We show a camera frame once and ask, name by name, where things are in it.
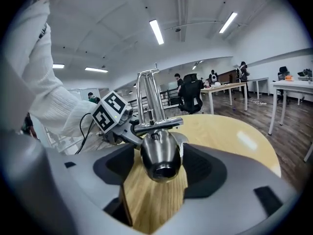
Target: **ceiling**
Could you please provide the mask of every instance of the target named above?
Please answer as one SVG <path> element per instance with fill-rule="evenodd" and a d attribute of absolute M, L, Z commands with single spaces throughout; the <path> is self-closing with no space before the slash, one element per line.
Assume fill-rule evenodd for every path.
<path fill-rule="evenodd" d="M 129 78 L 132 81 L 144 62 L 153 66 L 152 58 L 146 58 L 148 54 L 164 59 L 164 53 L 184 46 L 179 54 L 186 56 L 191 43 L 197 46 L 197 41 L 202 41 L 209 45 L 217 38 L 227 42 L 248 27 L 270 1 L 51 0 L 48 23 L 52 56 L 54 63 L 65 64 L 64 69 L 55 71 L 56 76 L 61 80 L 95 79 L 110 83 L 134 71 Z M 234 23 L 219 34 L 233 11 L 238 13 Z M 157 19 L 165 42 L 160 46 L 149 24 L 153 19 Z M 182 24 L 189 25 L 180 26 L 181 31 L 175 32 Z M 103 65 L 108 73 L 85 71 L 85 67 Z"/>

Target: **fluorescent light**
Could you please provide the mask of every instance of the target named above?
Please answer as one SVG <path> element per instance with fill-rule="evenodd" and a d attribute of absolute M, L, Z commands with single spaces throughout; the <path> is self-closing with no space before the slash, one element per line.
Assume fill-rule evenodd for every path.
<path fill-rule="evenodd" d="M 152 30 L 153 32 L 155 33 L 155 36 L 156 36 L 156 39 L 158 41 L 158 44 L 161 45 L 164 43 L 163 41 L 163 38 L 162 38 L 162 34 L 161 34 L 161 31 L 160 31 L 160 28 L 158 27 L 158 24 L 157 24 L 157 20 L 154 19 L 152 21 L 149 22 L 151 27 L 152 27 Z"/>
<path fill-rule="evenodd" d="M 97 71 L 97 72 L 104 72 L 107 73 L 107 70 L 101 70 L 101 69 L 95 69 L 95 68 L 90 68 L 90 67 L 86 67 L 85 69 L 86 71 Z"/>
<path fill-rule="evenodd" d="M 52 66 L 54 69 L 63 69 L 64 65 L 57 65 L 57 64 L 53 64 Z"/>
<path fill-rule="evenodd" d="M 224 33 L 224 31 L 228 28 L 228 26 L 231 24 L 231 22 L 235 19 L 237 15 L 238 14 L 235 12 L 231 13 L 230 17 L 227 19 L 226 23 L 221 28 L 220 33 Z"/>

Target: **cable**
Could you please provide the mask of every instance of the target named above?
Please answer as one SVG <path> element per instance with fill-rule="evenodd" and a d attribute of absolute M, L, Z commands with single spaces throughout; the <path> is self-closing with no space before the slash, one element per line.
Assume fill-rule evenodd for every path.
<path fill-rule="evenodd" d="M 85 135 L 84 135 L 84 132 L 82 130 L 82 121 L 83 121 L 84 117 L 89 115 L 89 114 L 91 114 L 91 113 L 86 113 L 85 115 L 83 115 L 82 119 L 79 122 L 79 129 L 80 129 L 80 132 L 83 134 L 84 139 L 85 139 Z"/>
<path fill-rule="evenodd" d="M 78 149 L 78 151 L 76 151 L 75 155 L 78 154 L 78 153 L 80 153 L 81 150 L 83 149 L 83 147 L 84 147 L 84 145 L 85 145 L 85 142 L 86 142 L 86 140 L 87 140 L 87 138 L 88 138 L 88 135 L 89 135 L 89 133 L 90 133 L 92 124 L 93 124 L 93 120 L 91 121 L 91 124 L 90 124 L 90 126 L 89 126 L 88 132 L 87 132 L 87 134 L 86 134 L 86 137 L 85 137 L 84 140 L 82 141 L 82 144 L 81 144 L 80 148 Z"/>

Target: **chair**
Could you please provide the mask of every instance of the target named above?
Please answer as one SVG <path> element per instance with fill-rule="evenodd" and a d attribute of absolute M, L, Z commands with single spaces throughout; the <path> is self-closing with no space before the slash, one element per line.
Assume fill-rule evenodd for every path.
<path fill-rule="evenodd" d="M 179 105 L 181 111 L 196 113 L 201 110 L 203 102 L 201 100 L 202 81 L 197 79 L 197 74 L 189 74 L 184 77 L 184 84 L 180 93 L 184 99 L 184 104 Z"/>
<path fill-rule="evenodd" d="M 280 67 L 279 68 L 279 72 L 277 74 L 278 76 L 278 81 L 281 81 L 281 80 L 285 80 L 285 77 L 287 75 L 289 75 L 289 71 L 287 70 L 287 67 L 286 66 L 283 66 L 283 67 Z M 280 92 L 280 95 L 278 95 L 277 97 L 277 103 L 281 100 L 283 100 L 283 95 L 284 95 L 284 90 L 278 90 Z"/>

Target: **wooden floor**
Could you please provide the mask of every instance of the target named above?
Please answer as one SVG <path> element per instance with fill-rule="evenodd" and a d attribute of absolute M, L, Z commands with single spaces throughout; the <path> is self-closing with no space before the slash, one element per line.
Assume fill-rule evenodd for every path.
<path fill-rule="evenodd" d="M 279 159 L 282 178 L 301 191 L 310 175 L 312 165 L 303 162 L 313 140 L 313 103 L 303 102 L 297 106 L 296 100 L 286 106 L 284 125 L 279 124 L 282 103 L 277 105 L 274 129 L 268 134 L 272 114 L 273 96 L 262 95 L 259 100 L 267 103 L 257 105 L 251 102 L 256 100 L 256 94 L 250 93 L 248 111 L 244 111 L 244 99 L 240 92 L 232 95 L 233 105 L 229 105 L 229 96 L 223 92 L 213 94 L 214 114 L 232 117 L 244 121 L 258 129 L 271 143 Z M 202 94 L 203 107 L 201 114 L 210 113 L 208 94 Z M 185 115 L 178 108 L 165 110 L 167 117 Z"/>

